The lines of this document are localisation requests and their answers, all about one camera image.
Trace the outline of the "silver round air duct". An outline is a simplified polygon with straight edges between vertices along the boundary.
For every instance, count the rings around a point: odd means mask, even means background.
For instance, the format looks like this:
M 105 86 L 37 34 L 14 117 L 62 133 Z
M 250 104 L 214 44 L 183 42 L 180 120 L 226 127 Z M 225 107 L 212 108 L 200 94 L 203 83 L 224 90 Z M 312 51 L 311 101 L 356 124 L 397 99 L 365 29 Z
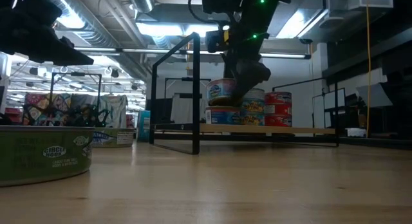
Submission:
M 140 13 L 149 13 L 155 7 L 155 0 L 131 0 L 135 9 Z

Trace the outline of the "bright ceiling light panel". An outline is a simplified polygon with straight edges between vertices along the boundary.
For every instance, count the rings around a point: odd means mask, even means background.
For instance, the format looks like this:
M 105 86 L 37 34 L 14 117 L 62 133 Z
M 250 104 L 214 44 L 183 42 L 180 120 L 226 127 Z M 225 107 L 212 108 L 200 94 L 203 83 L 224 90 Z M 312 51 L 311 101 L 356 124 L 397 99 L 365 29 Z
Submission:
M 200 37 L 205 37 L 207 32 L 218 31 L 218 26 L 211 24 L 189 24 L 186 27 L 179 24 L 136 23 L 136 25 L 141 34 L 151 37 L 190 35 L 193 32 Z

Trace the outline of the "green labelled seafood can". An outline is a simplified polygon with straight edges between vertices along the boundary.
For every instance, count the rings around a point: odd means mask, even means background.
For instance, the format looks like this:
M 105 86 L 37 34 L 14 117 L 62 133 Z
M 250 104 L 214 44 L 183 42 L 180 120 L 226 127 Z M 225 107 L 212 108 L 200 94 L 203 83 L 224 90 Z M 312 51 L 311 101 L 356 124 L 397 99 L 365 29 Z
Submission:
M 93 132 L 92 127 L 0 126 L 0 187 L 88 171 Z
M 96 127 L 93 132 L 94 148 L 131 147 L 135 140 L 134 129 L 114 127 Z

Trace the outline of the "long ceiling light tube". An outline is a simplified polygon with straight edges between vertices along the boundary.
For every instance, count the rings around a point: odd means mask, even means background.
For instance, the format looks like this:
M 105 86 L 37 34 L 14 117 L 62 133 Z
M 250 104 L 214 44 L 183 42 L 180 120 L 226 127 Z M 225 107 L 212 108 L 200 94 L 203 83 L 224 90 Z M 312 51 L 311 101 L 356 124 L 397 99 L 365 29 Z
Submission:
M 82 52 L 102 52 L 102 53 L 150 53 L 150 54 L 166 54 L 169 50 L 163 49 L 140 49 L 140 48 L 98 48 L 98 47 L 75 47 L 76 50 Z M 308 54 L 295 53 L 260 53 L 262 58 L 272 59 L 310 59 Z

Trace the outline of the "small white block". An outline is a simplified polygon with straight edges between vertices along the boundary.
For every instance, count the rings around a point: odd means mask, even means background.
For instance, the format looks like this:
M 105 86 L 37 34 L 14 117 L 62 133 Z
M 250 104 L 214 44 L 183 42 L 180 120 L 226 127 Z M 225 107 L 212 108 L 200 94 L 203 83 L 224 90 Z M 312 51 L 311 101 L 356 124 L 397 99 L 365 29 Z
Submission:
M 346 128 L 346 134 L 347 137 L 366 138 L 367 131 L 362 128 L 351 127 Z

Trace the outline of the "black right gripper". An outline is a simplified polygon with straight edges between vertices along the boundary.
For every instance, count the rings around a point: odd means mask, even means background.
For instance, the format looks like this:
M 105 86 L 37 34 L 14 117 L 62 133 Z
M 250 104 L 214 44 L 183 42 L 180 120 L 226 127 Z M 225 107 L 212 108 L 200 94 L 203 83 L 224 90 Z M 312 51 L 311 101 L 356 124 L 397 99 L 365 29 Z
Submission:
M 247 89 L 252 89 L 270 78 L 270 70 L 258 61 L 261 45 L 269 36 L 266 31 L 256 31 L 240 23 L 231 24 L 230 28 L 223 32 L 226 77 L 235 82 L 228 105 L 241 104 Z

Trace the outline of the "grey slanted panel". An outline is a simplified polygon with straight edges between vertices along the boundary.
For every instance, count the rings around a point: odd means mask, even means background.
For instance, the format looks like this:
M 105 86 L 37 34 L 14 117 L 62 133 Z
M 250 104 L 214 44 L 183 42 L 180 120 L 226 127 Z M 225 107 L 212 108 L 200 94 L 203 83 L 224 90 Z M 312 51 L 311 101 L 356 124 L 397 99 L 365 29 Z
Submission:
M 370 108 L 392 106 L 393 103 L 384 91 L 381 83 L 372 84 L 371 86 L 357 87 L 359 96 L 364 103 Z

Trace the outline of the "white ceiling unit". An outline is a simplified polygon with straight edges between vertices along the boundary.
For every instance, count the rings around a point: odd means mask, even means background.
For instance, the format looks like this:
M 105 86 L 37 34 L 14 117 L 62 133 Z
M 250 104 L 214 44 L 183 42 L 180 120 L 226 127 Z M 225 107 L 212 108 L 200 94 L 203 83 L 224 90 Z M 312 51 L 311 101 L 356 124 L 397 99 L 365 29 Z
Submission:
M 393 0 L 348 0 L 349 10 L 370 8 L 393 8 Z

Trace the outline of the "white draped cloth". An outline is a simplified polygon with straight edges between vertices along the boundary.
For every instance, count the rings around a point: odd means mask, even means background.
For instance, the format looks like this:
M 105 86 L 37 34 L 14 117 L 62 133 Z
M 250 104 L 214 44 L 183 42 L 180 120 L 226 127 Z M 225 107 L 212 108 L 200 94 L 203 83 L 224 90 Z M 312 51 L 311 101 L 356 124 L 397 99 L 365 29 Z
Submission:
M 125 95 L 109 96 L 104 95 L 100 97 L 99 111 L 108 110 L 109 115 L 106 118 L 106 127 L 126 128 L 126 107 L 128 100 Z

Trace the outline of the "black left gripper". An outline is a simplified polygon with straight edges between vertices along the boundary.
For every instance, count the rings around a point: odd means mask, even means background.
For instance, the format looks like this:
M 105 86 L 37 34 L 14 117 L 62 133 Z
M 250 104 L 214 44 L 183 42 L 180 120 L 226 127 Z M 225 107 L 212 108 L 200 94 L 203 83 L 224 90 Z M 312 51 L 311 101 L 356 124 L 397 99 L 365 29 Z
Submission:
M 58 66 L 92 65 L 69 39 L 55 35 L 52 24 L 61 15 L 50 0 L 0 0 L 0 51 L 39 54 Z

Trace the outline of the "white hanging sheet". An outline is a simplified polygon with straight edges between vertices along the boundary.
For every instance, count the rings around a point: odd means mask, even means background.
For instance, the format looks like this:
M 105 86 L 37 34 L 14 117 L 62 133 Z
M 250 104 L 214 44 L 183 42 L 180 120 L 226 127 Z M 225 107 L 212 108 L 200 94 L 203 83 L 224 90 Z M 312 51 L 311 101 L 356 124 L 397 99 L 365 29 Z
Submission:
M 193 109 L 192 93 L 175 93 L 173 95 L 173 102 L 171 108 L 171 121 L 175 124 L 192 123 Z M 207 107 L 207 100 L 200 94 L 200 120 L 205 120 L 205 108 Z

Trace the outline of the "colourful patterned cloth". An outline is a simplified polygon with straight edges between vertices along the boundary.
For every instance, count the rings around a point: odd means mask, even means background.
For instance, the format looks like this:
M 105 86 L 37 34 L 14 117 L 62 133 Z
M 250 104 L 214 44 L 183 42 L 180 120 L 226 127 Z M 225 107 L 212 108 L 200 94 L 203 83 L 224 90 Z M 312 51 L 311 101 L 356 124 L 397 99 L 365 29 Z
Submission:
M 25 126 L 65 126 L 71 106 L 71 95 L 27 93 L 23 105 Z

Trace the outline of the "red background box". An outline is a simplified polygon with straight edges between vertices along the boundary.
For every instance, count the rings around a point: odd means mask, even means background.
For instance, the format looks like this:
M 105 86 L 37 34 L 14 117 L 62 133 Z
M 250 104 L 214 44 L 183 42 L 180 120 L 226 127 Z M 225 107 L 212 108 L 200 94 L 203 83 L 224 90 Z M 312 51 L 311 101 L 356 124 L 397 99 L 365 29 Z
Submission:
M 18 108 L 6 107 L 5 115 L 12 121 L 13 124 L 21 124 L 23 121 L 23 112 Z

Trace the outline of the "black background box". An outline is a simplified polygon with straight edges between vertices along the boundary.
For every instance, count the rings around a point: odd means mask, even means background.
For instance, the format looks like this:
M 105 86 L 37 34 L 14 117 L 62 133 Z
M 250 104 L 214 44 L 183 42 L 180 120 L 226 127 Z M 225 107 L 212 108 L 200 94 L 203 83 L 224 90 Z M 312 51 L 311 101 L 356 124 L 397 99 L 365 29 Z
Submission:
M 154 123 L 155 124 L 170 124 L 171 121 L 171 110 L 172 110 L 173 100 L 171 98 L 158 98 L 154 102 L 148 99 L 145 105 L 145 110 L 150 111 L 152 107 L 155 108 L 154 113 Z

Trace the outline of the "white panel black frame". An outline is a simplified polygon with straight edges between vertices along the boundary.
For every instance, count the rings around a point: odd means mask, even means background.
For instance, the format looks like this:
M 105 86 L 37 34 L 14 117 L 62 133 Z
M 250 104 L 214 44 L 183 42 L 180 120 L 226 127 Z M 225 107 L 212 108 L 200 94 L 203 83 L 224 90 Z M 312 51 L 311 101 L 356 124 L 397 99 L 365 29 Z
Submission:
M 338 114 L 344 115 L 346 108 L 346 91 L 344 88 L 337 90 Z M 335 92 L 323 93 L 312 98 L 312 123 L 314 128 L 335 127 Z

